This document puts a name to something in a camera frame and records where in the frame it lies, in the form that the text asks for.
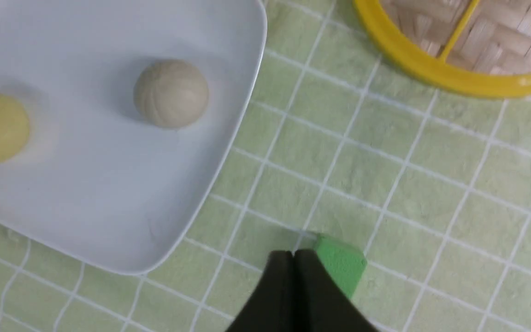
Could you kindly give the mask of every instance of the bamboo steamer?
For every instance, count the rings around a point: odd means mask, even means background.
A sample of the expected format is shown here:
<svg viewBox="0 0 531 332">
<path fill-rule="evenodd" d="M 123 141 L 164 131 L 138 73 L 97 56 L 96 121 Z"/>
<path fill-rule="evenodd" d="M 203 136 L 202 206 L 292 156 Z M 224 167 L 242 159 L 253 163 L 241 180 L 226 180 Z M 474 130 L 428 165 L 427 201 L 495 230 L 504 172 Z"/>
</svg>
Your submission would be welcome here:
<svg viewBox="0 0 531 332">
<path fill-rule="evenodd" d="M 531 0 L 354 0 L 354 3 L 371 38 L 389 58 L 414 76 L 470 95 L 531 94 Z M 385 21 L 392 23 L 406 40 L 386 31 L 394 27 L 388 27 Z M 425 57 L 435 59 L 436 64 L 421 55 L 413 54 L 408 59 L 406 54 L 411 48 L 405 44 L 413 44 Z M 491 80 L 491 88 L 463 86 L 465 82 L 484 84 L 485 79 Z"/>
</svg>

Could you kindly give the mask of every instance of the woven bamboo base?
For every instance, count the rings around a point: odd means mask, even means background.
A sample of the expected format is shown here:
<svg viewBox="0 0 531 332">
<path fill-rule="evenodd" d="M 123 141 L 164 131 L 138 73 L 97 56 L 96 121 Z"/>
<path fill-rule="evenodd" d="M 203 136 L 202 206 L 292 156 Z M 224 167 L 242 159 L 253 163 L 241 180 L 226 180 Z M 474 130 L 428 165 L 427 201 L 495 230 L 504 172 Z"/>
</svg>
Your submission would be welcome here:
<svg viewBox="0 0 531 332">
<path fill-rule="evenodd" d="M 409 40 L 436 57 L 470 0 L 381 0 Z M 531 73 L 531 0 L 481 0 L 447 62 L 493 75 Z"/>
</svg>

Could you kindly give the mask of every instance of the black tongs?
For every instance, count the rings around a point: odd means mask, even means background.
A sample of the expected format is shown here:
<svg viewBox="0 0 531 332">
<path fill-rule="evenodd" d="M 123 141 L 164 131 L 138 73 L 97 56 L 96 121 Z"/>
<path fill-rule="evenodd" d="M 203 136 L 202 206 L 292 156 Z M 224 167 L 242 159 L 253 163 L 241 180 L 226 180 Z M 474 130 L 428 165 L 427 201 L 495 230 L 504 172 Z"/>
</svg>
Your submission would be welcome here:
<svg viewBox="0 0 531 332">
<path fill-rule="evenodd" d="M 377 332 L 313 250 L 270 253 L 257 287 L 227 332 Z"/>
</svg>

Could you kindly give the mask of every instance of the square plate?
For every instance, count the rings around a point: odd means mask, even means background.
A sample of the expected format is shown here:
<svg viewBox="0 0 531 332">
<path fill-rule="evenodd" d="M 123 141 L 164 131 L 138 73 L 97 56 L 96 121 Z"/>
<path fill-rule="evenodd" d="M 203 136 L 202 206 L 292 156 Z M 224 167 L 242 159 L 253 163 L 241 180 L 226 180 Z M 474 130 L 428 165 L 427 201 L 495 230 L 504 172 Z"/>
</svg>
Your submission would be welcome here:
<svg viewBox="0 0 531 332">
<path fill-rule="evenodd" d="M 181 240 L 245 113 L 266 41 L 259 0 L 0 0 L 0 92 L 32 124 L 0 164 L 0 223 L 103 269 L 144 273 Z M 182 130 L 147 124 L 135 82 L 185 59 L 210 87 Z"/>
</svg>

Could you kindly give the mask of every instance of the white dough ball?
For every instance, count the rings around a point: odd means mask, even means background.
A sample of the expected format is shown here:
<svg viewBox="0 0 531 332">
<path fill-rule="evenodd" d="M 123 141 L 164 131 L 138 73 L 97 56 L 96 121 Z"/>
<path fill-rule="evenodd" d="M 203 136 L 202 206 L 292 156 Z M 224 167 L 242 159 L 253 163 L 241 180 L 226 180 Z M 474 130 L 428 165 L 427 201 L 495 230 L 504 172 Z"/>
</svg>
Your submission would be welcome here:
<svg viewBox="0 0 531 332">
<path fill-rule="evenodd" d="M 135 85 L 135 105 L 153 124 L 181 128 L 200 119 L 208 106 L 208 82 L 180 59 L 150 65 Z"/>
</svg>

